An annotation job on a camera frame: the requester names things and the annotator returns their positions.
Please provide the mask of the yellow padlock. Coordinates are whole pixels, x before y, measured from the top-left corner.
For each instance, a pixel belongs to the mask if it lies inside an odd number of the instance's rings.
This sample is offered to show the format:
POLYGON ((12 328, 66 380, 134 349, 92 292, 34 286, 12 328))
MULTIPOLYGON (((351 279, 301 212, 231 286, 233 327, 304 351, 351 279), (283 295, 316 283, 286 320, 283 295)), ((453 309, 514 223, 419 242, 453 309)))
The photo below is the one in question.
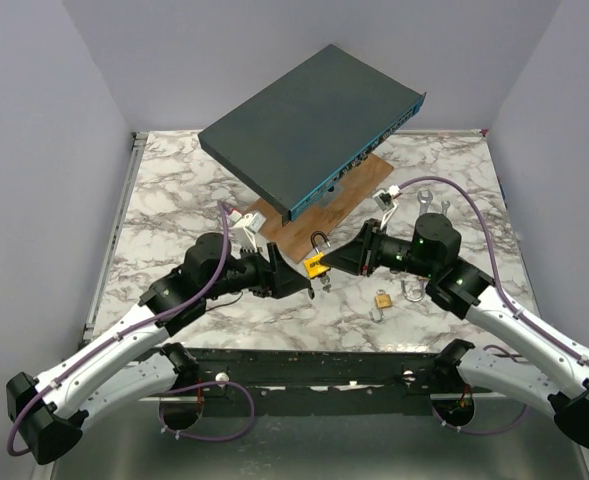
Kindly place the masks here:
POLYGON ((317 230, 310 235, 310 244, 314 250, 314 255, 303 262, 307 276, 310 280, 320 279, 330 271, 329 267, 324 266, 321 263, 324 251, 318 245, 318 237, 321 238, 326 247, 331 246, 328 236, 323 231, 317 230))

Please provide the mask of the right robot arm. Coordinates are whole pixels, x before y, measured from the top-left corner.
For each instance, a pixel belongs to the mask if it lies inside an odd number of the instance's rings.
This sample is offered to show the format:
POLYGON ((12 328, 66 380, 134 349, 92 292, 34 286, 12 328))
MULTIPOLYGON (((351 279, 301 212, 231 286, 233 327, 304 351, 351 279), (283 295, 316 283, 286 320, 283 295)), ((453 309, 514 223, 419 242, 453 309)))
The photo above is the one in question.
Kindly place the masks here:
POLYGON ((461 235, 436 213, 420 216, 410 240, 366 221, 356 237, 321 262, 355 276, 377 268, 427 279, 426 294, 442 310, 502 340, 526 362, 498 360, 473 347, 438 362, 443 390, 478 386, 516 399, 553 418, 558 429, 589 449, 589 348, 562 334, 506 294, 498 279, 459 255, 461 235))

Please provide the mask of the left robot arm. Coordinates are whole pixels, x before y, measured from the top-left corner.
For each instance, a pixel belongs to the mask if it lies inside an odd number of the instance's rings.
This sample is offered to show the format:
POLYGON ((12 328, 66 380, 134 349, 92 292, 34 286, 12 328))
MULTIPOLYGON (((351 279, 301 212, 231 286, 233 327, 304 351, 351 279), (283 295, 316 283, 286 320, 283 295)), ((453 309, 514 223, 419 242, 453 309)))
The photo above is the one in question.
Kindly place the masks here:
POLYGON ((116 324, 73 356, 36 376, 20 372, 6 385, 17 437, 40 465, 69 452, 88 427, 108 411, 152 394, 183 395, 199 389, 197 361, 171 337, 207 312, 207 303, 248 291, 282 299, 310 291, 311 282, 293 269, 278 247, 231 253, 226 234, 201 235, 181 265, 155 281, 116 324))

